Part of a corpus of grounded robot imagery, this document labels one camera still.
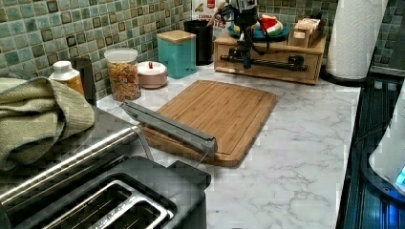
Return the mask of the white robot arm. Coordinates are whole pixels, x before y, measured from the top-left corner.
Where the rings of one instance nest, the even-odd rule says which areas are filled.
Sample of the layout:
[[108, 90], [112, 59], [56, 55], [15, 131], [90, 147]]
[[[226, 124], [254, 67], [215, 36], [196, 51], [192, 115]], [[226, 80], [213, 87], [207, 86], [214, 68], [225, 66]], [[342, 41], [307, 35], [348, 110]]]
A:
[[218, 14], [223, 22], [232, 22], [240, 29], [237, 47], [229, 50], [227, 59], [231, 62], [243, 63], [245, 70], [250, 69], [251, 65], [256, 63], [256, 60], [251, 58], [252, 52], [265, 55], [269, 51], [267, 31], [263, 31], [266, 38], [264, 51], [260, 51], [253, 42], [253, 26], [259, 24], [261, 29], [264, 28], [258, 16], [258, 0], [224, 0], [224, 5], [218, 9]]

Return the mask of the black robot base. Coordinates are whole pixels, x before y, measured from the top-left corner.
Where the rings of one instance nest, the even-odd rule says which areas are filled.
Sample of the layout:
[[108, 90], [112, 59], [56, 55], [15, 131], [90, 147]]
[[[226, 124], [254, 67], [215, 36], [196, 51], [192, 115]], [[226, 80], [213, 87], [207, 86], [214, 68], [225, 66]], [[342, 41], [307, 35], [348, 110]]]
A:
[[390, 123], [370, 156], [362, 164], [368, 182], [383, 195], [404, 203], [405, 99], [401, 86]]

